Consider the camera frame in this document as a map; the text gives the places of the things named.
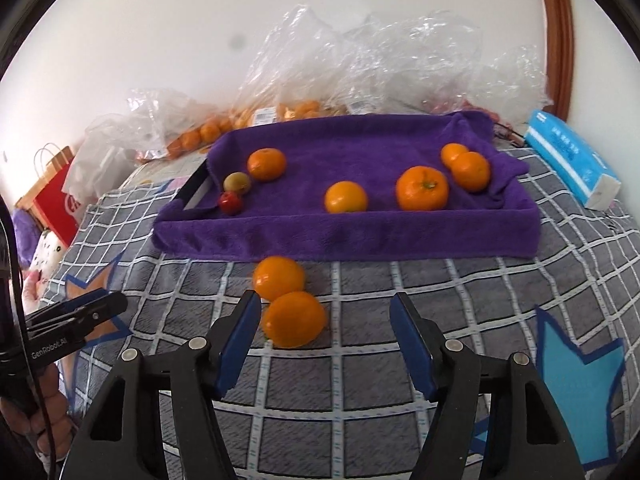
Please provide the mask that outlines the small tangerine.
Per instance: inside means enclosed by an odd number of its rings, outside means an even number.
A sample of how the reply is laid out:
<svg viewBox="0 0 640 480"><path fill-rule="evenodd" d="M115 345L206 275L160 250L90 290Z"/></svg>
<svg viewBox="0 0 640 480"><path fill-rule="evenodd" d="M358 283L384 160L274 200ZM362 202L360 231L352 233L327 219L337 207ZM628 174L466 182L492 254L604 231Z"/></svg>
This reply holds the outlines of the small tangerine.
<svg viewBox="0 0 640 480"><path fill-rule="evenodd" d="M469 149L463 144L447 143L440 150L440 160L446 168L450 169L456 159L468 151Z"/></svg>

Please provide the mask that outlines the black tray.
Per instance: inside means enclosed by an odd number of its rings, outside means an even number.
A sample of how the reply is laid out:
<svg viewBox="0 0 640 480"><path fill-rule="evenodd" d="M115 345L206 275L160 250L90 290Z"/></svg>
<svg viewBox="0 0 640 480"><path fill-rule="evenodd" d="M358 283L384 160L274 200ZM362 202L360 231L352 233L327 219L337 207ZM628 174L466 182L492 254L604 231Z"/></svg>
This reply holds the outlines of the black tray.
<svg viewBox="0 0 640 480"><path fill-rule="evenodd" d="M182 203L184 210L193 209L202 200L212 187L213 181L209 175L206 162L202 162L192 176L180 188L176 200Z"/></svg>

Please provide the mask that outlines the small red apple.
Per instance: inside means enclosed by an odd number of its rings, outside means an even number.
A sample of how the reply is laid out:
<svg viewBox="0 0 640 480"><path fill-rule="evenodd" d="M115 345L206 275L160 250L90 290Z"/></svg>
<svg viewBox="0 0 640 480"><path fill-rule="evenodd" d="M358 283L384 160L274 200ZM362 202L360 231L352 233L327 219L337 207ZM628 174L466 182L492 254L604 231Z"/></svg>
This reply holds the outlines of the small red apple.
<svg viewBox="0 0 640 480"><path fill-rule="evenodd" d="M221 194L217 202L218 208L226 216L236 216L244 209L242 196L233 191L226 191Z"/></svg>

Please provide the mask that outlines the orange with leaf stem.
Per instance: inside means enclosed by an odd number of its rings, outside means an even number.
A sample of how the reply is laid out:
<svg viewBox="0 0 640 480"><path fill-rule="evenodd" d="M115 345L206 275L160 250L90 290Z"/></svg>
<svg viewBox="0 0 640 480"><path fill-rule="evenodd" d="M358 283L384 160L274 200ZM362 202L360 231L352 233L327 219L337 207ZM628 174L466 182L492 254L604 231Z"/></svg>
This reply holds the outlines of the orange with leaf stem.
<svg viewBox="0 0 640 480"><path fill-rule="evenodd" d="M448 203L449 184L439 170L427 166L413 166L398 178L395 193L401 210L441 210Z"/></svg>

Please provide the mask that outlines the smooth orange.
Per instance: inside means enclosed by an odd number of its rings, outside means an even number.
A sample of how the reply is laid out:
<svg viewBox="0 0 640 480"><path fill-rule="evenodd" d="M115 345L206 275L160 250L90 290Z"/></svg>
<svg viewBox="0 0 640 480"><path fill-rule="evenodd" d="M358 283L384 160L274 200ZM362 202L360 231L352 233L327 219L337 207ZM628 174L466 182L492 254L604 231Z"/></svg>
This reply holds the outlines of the smooth orange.
<svg viewBox="0 0 640 480"><path fill-rule="evenodd" d="M356 182L336 182L324 194L324 208L330 214L363 212L368 209L368 205L367 192Z"/></svg>

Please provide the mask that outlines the round orange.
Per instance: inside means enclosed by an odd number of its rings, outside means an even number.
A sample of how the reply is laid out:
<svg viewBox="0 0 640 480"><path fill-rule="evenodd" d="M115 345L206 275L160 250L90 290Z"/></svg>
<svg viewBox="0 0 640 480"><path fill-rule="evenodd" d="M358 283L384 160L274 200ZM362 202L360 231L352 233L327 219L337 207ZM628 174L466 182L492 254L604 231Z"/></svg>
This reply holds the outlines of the round orange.
<svg viewBox="0 0 640 480"><path fill-rule="evenodd" d="M451 163L450 171L454 182L470 193L479 193L488 187L491 179L491 166L480 153L465 152Z"/></svg>

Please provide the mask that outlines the purple towel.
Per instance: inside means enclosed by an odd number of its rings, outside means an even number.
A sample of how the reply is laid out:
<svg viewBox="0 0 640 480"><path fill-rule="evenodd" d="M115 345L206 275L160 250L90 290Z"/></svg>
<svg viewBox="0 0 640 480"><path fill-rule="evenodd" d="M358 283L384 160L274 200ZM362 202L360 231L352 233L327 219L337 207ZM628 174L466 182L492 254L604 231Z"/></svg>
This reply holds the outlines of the purple towel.
<svg viewBox="0 0 640 480"><path fill-rule="evenodd" d="M536 255L525 162L481 112L357 115L224 134L157 214L155 247L193 259Z"/></svg>

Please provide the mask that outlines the pale yellow-green fruit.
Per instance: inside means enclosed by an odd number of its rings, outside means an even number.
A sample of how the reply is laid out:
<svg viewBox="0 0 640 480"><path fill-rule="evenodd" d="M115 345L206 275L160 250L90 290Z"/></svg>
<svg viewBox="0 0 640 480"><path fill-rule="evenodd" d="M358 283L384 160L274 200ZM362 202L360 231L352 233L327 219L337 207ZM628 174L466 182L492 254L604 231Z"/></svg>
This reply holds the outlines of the pale yellow-green fruit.
<svg viewBox="0 0 640 480"><path fill-rule="evenodd" d="M250 176L242 171L235 171L224 179L224 192L233 192L239 196L245 195L252 187Z"/></svg>

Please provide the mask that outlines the orange mandarin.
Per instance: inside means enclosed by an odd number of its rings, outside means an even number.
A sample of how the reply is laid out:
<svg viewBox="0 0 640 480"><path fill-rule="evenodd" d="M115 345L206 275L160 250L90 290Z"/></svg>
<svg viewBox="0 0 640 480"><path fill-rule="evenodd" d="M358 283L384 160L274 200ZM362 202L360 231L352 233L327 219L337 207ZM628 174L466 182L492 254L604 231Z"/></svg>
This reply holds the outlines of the orange mandarin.
<svg viewBox="0 0 640 480"><path fill-rule="evenodd" d="M297 349L314 341L327 322L326 309L309 292L289 292L265 310L262 331L275 347Z"/></svg>

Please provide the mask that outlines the small orange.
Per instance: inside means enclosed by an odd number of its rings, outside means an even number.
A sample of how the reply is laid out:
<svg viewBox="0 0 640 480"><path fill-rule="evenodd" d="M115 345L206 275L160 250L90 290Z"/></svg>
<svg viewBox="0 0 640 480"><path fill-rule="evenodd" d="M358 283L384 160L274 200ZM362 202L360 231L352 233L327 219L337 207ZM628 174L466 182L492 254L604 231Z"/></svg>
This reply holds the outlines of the small orange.
<svg viewBox="0 0 640 480"><path fill-rule="evenodd" d="M258 263L252 278L254 291L267 301L289 292L301 292L305 283L304 269L296 261L281 256L270 256Z"/></svg>

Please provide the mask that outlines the grey checked tablecloth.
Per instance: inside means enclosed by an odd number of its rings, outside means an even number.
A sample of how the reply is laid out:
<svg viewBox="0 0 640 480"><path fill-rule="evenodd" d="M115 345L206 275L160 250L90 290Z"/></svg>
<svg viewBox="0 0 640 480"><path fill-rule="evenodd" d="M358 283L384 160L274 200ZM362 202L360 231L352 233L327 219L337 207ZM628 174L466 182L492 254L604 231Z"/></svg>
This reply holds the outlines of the grey checked tablecloth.
<svg viewBox="0 0 640 480"><path fill-rule="evenodd" d="M307 288L329 315L297 351L256 336L236 386L216 406L231 463L243 479L403 479L418 457L434 406L414 390L388 307L409 294L448 336L488 356L534 353L537 312L555 319L547 341L574 344L570 376L611 396L603 441L615 455L639 431L639 227L621 203L585 210L529 150L523 185L541 210L533 260L434 259L308 262ZM72 281L124 292L124 331L81 351L73 412L85 414L127 348L175 349L207 332L252 284L248 263L174 258L152 244L156 214L198 166L139 170L85 220L42 295L53 304Z"/></svg>

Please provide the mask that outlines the large dimpled orange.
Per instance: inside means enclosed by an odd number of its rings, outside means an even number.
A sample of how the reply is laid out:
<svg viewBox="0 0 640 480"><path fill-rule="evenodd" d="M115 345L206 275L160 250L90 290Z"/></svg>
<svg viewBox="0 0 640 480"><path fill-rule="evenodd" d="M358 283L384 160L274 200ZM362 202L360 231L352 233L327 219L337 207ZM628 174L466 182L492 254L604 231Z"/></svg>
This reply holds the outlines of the large dimpled orange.
<svg viewBox="0 0 640 480"><path fill-rule="evenodd" d="M287 164L282 151L277 148L261 148L248 156L246 166L253 179L269 182L282 177Z"/></svg>

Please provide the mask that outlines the clear bag of oranges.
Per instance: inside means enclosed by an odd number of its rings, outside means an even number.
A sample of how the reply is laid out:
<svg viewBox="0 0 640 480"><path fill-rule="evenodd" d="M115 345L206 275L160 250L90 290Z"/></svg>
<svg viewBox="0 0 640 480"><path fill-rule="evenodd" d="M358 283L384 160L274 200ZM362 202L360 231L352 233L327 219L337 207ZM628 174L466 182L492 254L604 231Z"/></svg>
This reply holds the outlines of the clear bag of oranges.
<svg viewBox="0 0 640 480"><path fill-rule="evenodd" d="M127 98L139 162L177 159L233 129L232 114L172 89L134 89Z"/></svg>

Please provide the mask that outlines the red paper shopping bag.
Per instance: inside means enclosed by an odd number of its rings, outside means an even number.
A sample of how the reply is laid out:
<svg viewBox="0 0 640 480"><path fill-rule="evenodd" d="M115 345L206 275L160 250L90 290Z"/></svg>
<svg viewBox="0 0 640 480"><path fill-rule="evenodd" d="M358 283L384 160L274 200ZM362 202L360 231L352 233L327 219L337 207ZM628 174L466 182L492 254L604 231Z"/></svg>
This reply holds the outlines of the red paper shopping bag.
<svg viewBox="0 0 640 480"><path fill-rule="evenodd" d="M77 234L80 215L80 203L63 190L73 160L74 153L69 146L59 148L47 143L38 148L34 155L38 179L15 204L43 229L52 231L66 247Z"/></svg>

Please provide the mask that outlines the blue tissue pack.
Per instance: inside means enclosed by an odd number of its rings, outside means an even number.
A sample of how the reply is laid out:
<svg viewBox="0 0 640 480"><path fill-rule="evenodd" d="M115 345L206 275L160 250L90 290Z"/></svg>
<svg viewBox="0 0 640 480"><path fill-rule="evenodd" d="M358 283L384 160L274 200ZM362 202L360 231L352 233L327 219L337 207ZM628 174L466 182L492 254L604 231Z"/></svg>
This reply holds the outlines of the blue tissue pack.
<svg viewBox="0 0 640 480"><path fill-rule="evenodd" d="M524 139L582 206L605 211L612 205L622 182L604 158L560 118L534 110Z"/></svg>

